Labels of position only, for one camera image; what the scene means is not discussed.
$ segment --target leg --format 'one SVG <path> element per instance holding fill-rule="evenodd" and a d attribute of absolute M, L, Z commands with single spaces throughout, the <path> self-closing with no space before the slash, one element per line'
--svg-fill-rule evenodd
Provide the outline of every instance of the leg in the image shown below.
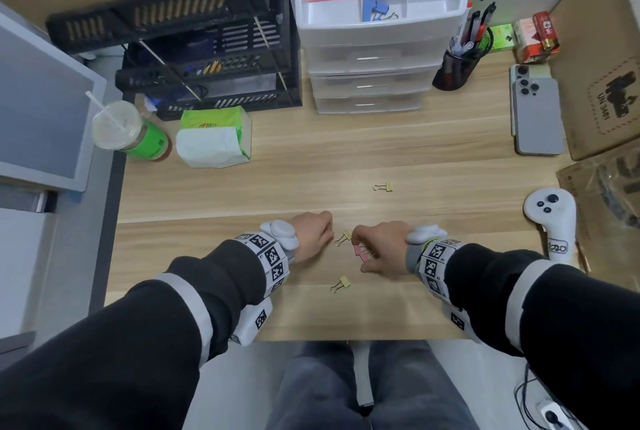
<path fill-rule="evenodd" d="M 369 378 L 376 430 L 479 430 L 426 341 L 374 341 Z"/>
<path fill-rule="evenodd" d="M 345 342 L 307 342 L 288 362 L 267 430 L 354 429 L 358 413 L 353 353 Z"/>

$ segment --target person's left hand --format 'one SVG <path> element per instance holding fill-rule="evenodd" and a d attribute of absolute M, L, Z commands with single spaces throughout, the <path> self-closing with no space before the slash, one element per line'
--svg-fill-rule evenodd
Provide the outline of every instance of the person's left hand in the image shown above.
<path fill-rule="evenodd" d="M 333 239 L 333 215 L 329 211 L 319 215 L 302 213 L 290 219 L 289 223 L 296 229 L 300 241 L 300 246 L 293 252 L 296 263 L 316 256 Z"/>

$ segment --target black sleeve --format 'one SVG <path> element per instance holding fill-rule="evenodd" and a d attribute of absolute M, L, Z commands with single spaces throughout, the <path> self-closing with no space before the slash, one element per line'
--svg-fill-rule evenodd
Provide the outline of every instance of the black sleeve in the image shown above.
<path fill-rule="evenodd" d="M 592 430 L 622 428 L 640 401 L 640 294 L 553 265 L 533 283 L 522 305 L 520 345 L 505 334 L 507 302 L 539 253 L 497 253 L 477 244 L 447 263 L 453 305 L 464 308 L 483 342 L 524 355 L 549 391 Z"/>
<path fill-rule="evenodd" d="M 202 298 L 213 325 L 210 356 L 247 304 L 260 303 L 264 271 L 235 240 L 169 270 Z M 180 430 L 199 378 L 202 339 L 186 303 L 149 280 L 0 373 L 0 427 Z"/>

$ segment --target person's right hand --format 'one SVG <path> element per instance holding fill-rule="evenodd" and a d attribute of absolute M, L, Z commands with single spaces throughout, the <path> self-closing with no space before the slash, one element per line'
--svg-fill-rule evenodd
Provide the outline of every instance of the person's right hand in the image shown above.
<path fill-rule="evenodd" d="M 404 221 L 391 221 L 376 226 L 362 224 L 356 226 L 351 234 L 351 243 L 354 245 L 364 243 L 376 254 L 374 258 L 362 264 L 360 271 L 387 276 L 407 275 L 404 257 L 408 245 L 405 239 L 411 232 L 411 225 Z"/>

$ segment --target white floor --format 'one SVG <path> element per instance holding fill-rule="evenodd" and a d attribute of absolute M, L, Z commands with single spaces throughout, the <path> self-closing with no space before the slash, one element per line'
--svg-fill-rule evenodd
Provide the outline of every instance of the white floor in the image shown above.
<path fill-rule="evenodd" d="M 513 390 L 524 376 L 524 359 L 470 340 L 432 341 L 431 346 L 481 430 L 527 430 L 513 398 Z M 292 342 L 262 342 L 249 347 L 230 344 L 226 354 L 202 368 L 185 430 L 264 428 L 285 364 L 299 347 Z M 358 401 L 364 404 L 372 401 L 368 344 L 357 345 L 354 353 Z M 535 414 L 536 403 L 547 396 L 537 383 L 530 384 L 529 394 L 528 406 Z"/>

